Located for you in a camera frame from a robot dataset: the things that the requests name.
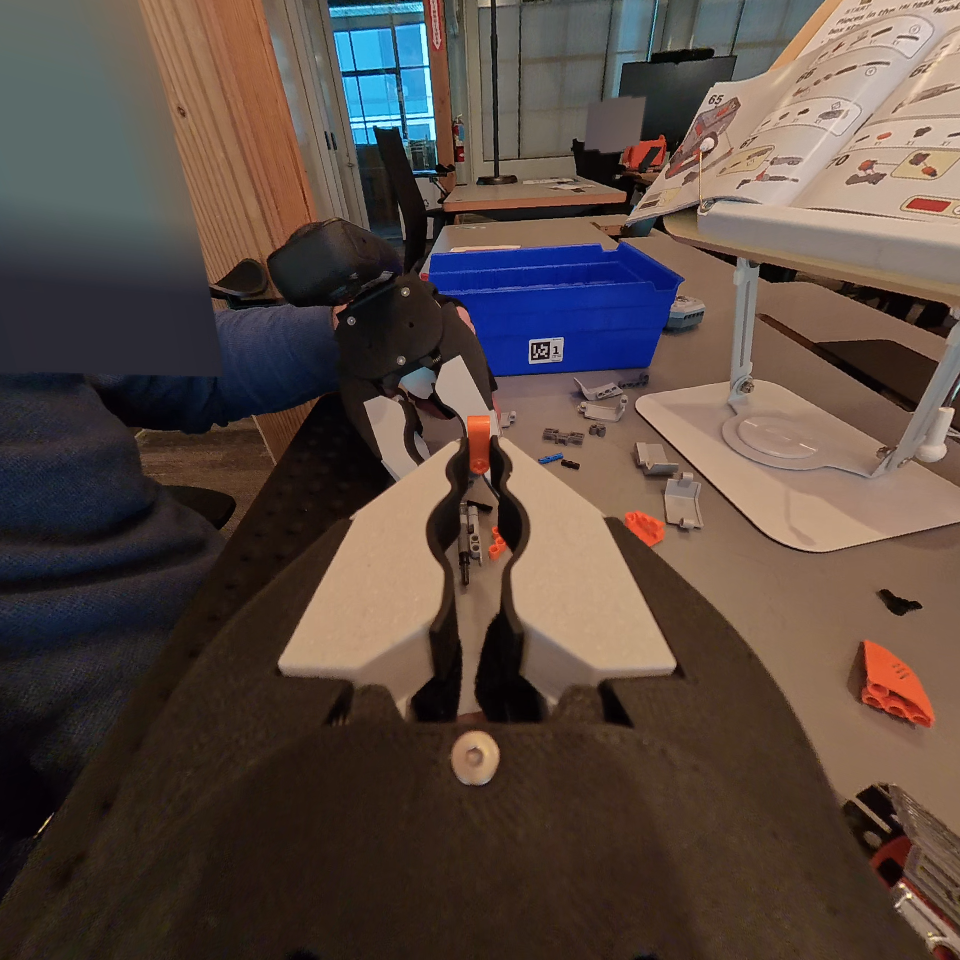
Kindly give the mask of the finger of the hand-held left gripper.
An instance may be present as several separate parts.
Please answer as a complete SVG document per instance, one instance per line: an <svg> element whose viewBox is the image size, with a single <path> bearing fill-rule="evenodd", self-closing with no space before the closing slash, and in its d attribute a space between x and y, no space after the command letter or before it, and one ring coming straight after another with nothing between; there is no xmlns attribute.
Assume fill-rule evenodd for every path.
<svg viewBox="0 0 960 960"><path fill-rule="evenodd" d="M434 383L434 406L459 423L462 436L469 434L469 418L491 420L492 432L498 433L498 413L491 395L485 396L463 356L444 361Z"/></svg>
<svg viewBox="0 0 960 960"><path fill-rule="evenodd" d="M417 408L409 399L379 395L366 400L364 409L381 463L394 481L430 458Z"/></svg>

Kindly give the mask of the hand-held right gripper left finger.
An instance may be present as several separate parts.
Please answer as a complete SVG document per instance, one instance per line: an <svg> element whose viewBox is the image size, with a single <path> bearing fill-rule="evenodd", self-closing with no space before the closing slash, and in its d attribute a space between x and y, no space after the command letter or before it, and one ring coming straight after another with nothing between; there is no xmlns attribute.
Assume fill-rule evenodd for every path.
<svg viewBox="0 0 960 960"><path fill-rule="evenodd" d="M463 652L448 552L469 472L466 441L451 441L354 514L281 674L380 686L417 719L457 717Z"/></svg>

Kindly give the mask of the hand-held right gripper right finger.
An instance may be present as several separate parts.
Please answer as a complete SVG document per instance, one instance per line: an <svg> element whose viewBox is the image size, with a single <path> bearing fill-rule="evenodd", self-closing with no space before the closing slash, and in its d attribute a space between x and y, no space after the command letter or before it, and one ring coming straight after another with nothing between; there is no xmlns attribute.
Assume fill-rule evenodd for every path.
<svg viewBox="0 0 960 960"><path fill-rule="evenodd" d="M676 656L625 553L643 543L509 439L489 456L510 557L476 672L486 719L538 722L572 688L672 675Z"/></svg>

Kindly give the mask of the orange two-hole connector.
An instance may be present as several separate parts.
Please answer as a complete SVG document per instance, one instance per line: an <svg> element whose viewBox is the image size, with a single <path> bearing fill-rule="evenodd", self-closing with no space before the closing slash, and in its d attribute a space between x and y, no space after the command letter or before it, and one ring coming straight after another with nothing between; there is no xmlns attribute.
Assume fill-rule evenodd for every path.
<svg viewBox="0 0 960 960"><path fill-rule="evenodd" d="M466 439L469 469L474 475L485 475L491 466L491 440L499 435L499 417L496 411L472 414L466 419Z"/></svg>

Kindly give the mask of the grey cylinder axle assembly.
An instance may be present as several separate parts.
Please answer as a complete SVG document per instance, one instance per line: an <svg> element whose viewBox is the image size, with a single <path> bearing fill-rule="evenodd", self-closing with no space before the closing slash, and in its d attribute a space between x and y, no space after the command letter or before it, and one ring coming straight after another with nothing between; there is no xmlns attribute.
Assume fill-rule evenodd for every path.
<svg viewBox="0 0 960 960"><path fill-rule="evenodd" d="M466 588L471 582L473 566L483 565L478 504L470 500L461 500L459 516L458 561L461 584Z"/></svg>

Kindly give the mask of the person's left forearm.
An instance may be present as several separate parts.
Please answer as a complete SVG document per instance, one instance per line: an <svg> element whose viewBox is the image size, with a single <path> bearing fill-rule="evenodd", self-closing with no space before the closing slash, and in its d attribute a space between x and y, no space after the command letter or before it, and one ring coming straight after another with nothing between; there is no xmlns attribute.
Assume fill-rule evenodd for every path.
<svg viewBox="0 0 960 960"><path fill-rule="evenodd" d="M91 374L87 380L125 426L187 434L281 413L338 387L329 307L227 309L214 319L222 359L216 376Z"/></svg>

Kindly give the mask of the blue storage box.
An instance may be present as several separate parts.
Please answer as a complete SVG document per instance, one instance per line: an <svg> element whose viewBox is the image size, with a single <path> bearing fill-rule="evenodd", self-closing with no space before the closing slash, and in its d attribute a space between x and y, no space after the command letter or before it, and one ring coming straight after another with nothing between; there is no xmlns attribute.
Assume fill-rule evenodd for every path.
<svg viewBox="0 0 960 960"><path fill-rule="evenodd" d="M683 278L628 244L432 253L497 377L648 368Z"/></svg>

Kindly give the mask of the black office chair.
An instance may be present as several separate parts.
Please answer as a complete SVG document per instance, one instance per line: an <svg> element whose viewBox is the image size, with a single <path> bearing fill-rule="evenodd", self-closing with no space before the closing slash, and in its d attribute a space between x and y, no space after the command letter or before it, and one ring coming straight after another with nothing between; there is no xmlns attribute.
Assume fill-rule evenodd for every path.
<svg viewBox="0 0 960 960"><path fill-rule="evenodd" d="M402 217L404 235L404 272L419 270L427 257L427 233L432 225L441 230L446 224L443 208L429 208L422 195L403 147L401 133L394 127L373 129L390 187Z"/></svg>

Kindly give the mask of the background wooden table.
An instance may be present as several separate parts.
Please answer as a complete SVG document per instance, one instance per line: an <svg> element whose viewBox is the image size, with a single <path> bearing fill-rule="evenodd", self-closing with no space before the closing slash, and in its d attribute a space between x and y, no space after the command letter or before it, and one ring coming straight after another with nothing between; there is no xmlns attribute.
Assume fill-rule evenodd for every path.
<svg viewBox="0 0 960 960"><path fill-rule="evenodd" d="M620 210L626 203L624 191L580 178L567 189L556 183L458 185L442 201L441 207L448 222L467 214L494 221L524 221L611 212Z"/></svg>

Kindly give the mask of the white stand base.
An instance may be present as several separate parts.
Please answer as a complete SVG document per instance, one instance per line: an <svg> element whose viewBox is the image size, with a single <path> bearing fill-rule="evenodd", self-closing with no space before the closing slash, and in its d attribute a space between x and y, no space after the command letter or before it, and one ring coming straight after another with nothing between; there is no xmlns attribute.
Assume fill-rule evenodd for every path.
<svg viewBox="0 0 960 960"><path fill-rule="evenodd" d="M763 412L800 415L805 403L815 406L783 386L756 382L752 403ZM916 462L865 478L831 467L783 470L741 456L722 432L735 414L729 393L725 383L646 393L635 408L769 538L798 550L828 553L959 521L958 486ZM827 424L842 429L855 450L868 458L877 454L877 440L822 411Z"/></svg>

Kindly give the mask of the orange wedge brick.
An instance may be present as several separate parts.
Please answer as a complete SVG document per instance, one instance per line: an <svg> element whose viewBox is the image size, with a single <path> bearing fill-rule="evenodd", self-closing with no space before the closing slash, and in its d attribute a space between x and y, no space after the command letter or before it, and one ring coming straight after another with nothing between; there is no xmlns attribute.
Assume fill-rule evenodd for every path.
<svg viewBox="0 0 960 960"><path fill-rule="evenodd" d="M864 639L857 645L846 688L853 699L912 728L930 730L935 713L915 672L896 654Z"/></svg>

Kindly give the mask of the tracked toy robot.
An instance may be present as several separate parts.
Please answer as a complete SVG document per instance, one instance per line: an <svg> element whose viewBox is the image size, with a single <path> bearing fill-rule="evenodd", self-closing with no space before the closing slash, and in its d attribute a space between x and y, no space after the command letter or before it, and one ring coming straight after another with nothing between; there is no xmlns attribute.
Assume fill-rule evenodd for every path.
<svg viewBox="0 0 960 960"><path fill-rule="evenodd" d="M959 838L902 787L875 783L842 806L896 913L933 958L959 957Z"/></svg>

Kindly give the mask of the instruction booklet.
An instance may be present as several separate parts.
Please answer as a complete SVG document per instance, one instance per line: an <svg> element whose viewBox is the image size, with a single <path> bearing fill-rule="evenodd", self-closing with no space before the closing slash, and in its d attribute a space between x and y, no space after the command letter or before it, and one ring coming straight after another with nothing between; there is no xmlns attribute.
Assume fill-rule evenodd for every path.
<svg viewBox="0 0 960 960"><path fill-rule="evenodd" d="M847 2L802 52L706 93L629 222L736 202L958 218L958 2Z"/></svg>

